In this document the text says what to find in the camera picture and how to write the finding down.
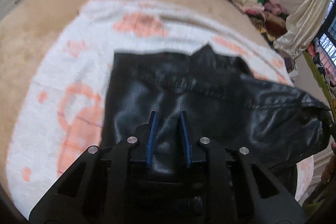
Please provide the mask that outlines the person's right hand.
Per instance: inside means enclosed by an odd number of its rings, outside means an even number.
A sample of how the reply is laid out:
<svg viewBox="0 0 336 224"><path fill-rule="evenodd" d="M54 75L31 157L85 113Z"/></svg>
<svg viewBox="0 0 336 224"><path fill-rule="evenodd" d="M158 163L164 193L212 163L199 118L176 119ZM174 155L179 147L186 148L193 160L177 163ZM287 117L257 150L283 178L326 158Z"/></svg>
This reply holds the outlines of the person's right hand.
<svg viewBox="0 0 336 224"><path fill-rule="evenodd" d="M331 149L332 149L332 151L333 151L333 155L332 155L332 157L330 158L330 160L335 161L335 156L336 156L336 142L335 142L335 141L333 141L333 142L331 143Z"/></svg>

